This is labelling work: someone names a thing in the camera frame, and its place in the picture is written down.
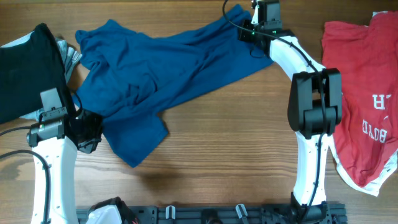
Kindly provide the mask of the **blue t-shirt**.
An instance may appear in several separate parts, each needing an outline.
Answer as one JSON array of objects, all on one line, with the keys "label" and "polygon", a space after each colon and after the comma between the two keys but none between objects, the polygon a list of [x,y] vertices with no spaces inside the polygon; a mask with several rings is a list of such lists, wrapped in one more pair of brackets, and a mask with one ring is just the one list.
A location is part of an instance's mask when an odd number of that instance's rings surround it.
[{"label": "blue t-shirt", "polygon": [[205,27],[152,38],[109,20],[75,34],[88,75],[75,101],[103,117],[103,134],[126,164],[138,166],[168,135],[159,113],[272,64],[238,39],[250,18],[240,5]]}]

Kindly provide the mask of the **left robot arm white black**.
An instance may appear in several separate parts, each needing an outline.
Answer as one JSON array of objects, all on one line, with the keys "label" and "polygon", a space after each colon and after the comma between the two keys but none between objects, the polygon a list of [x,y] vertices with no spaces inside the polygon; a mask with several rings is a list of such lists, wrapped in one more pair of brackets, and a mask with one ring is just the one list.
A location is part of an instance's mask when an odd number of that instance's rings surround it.
[{"label": "left robot arm white black", "polygon": [[74,171],[77,154],[95,151],[102,117],[76,109],[69,91],[40,92],[44,112],[27,134],[35,162],[32,223],[78,223]]}]

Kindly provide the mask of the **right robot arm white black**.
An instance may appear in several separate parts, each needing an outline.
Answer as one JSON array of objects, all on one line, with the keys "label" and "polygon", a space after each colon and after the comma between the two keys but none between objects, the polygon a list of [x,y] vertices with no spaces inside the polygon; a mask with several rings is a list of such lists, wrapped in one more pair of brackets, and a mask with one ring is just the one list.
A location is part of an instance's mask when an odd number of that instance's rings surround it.
[{"label": "right robot arm white black", "polygon": [[279,1],[252,1],[254,15],[238,39],[260,48],[290,78],[287,118],[298,145],[297,178],[286,204],[261,207],[262,223],[346,223],[345,205],[328,203],[325,169],[342,119],[341,74],[314,61],[291,30],[282,28]]}]

